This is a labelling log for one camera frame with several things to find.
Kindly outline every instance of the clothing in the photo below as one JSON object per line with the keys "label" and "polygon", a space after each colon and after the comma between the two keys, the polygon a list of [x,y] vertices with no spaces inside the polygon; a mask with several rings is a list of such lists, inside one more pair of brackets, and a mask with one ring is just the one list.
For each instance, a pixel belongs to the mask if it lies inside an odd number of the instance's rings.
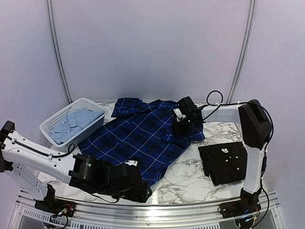
{"label": "clothing", "polygon": [[198,148],[203,172],[215,186],[245,179],[247,151],[242,142],[224,143]]}
{"label": "clothing", "polygon": [[203,125],[193,133],[172,133],[173,101],[143,103],[140,99],[117,101],[112,117],[97,132],[79,144],[84,155],[92,155],[119,165],[128,159],[140,161],[142,178],[150,185],[160,180],[167,167],[178,158],[192,140],[203,140]]}
{"label": "clothing", "polygon": [[80,132],[83,128],[87,127],[102,114],[102,111],[94,112],[85,108],[73,113],[65,114],[54,126],[49,135],[57,144],[62,144]]}

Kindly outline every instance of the plaid sleeve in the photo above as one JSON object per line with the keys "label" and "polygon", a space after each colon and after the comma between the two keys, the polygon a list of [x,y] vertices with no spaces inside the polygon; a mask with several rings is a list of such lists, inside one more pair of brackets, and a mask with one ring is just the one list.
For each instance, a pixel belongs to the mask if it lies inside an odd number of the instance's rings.
{"label": "plaid sleeve", "polygon": [[143,103],[143,101],[138,98],[121,98],[116,102],[111,117],[132,115],[135,113],[149,113],[153,109],[153,106]]}

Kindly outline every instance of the folded black shirt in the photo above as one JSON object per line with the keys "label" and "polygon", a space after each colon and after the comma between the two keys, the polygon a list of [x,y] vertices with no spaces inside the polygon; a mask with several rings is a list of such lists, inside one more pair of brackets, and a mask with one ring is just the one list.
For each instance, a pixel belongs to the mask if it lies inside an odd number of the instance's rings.
{"label": "folded black shirt", "polygon": [[224,143],[198,148],[203,172],[215,186],[245,178],[247,151],[242,142]]}

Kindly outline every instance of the light blue shirt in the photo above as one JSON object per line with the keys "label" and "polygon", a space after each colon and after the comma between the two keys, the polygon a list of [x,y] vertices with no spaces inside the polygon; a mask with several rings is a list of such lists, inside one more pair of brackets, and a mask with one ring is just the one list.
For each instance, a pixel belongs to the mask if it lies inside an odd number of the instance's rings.
{"label": "light blue shirt", "polygon": [[95,121],[103,114],[102,111],[94,112],[82,108],[65,116],[51,130],[50,137],[57,143],[62,144],[75,136],[83,128]]}

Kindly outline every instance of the vertical metal strip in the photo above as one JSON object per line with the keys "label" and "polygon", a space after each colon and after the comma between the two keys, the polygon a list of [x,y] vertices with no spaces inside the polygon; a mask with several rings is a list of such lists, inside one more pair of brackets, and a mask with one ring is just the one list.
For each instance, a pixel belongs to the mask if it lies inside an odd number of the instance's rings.
{"label": "vertical metal strip", "polygon": [[51,33],[51,40],[52,40],[52,44],[53,44],[56,64],[57,64],[59,75],[61,78],[61,84],[62,84],[63,91],[65,93],[67,102],[70,104],[70,103],[72,103],[72,98],[71,98],[71,94],[69,91],[66,74],[65,74],[65,71],[64,71],[64,68],[62,65],[61,54],[60,54],[59,47],[58,47],[52,0],[46,0],[46,8],[47,8],[48,22],[49,22],[49,28],[50,28],[50,33]]}
{"label": "vertical metal strip", "polygon": [[257,0],[250,0],[250,5],[249,5],[249,13],[248,13],[248,19],[247,19],[247,26],[246,30],[244,33],[244,42],[242,45],[241,53],[239,56],[238,64],[235,70],[235,75],[233,78],[233,82],[229,91],[229,95],[227,98],[226,103],[231,103],[233,100],[233,97],[235,95],[237,85],[243,70],[243,65],[244,65],[244,60],[249,48],[250,40],[251,40],[251,35],[252,35],[252,30],[253,30],[253,25],[254,25],[254,15],[255,15],[255,9],[256,9],[256,1]]}

